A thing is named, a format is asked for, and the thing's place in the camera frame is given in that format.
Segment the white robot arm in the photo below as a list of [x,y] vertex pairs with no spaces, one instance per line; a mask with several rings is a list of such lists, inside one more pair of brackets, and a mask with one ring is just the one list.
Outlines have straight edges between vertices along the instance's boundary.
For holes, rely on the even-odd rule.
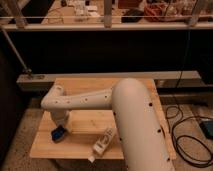
[[111,110],[127,171],[175,171],[150,92],[137,79],[125,78],[111,88],[78,95],[65,95],[60,85],[53,85],[41,106],[60,126],[68,110]]

